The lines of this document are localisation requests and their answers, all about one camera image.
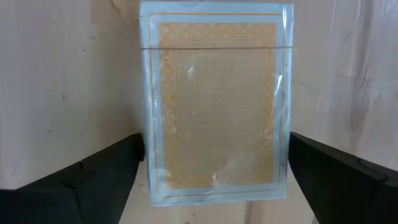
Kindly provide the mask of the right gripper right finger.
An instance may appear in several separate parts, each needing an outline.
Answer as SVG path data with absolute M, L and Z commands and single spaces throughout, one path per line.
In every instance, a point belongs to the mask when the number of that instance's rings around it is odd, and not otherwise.
M 298 133 L 289 164 L 319 224 L 398 224 L 398 171 Z

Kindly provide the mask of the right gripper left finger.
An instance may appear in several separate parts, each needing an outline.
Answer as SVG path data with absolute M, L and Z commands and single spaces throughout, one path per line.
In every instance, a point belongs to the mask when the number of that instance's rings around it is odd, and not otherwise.
M 31 184 L 0 189 L 0 224 L 118 224 L 144 155 L 137 133 Z

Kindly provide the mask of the orange playing card deck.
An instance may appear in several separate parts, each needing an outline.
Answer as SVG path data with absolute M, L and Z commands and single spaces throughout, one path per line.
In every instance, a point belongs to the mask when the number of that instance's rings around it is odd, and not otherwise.
M 139 28 L 151 202 L 284 198 L 293 2 L 142 0 Z

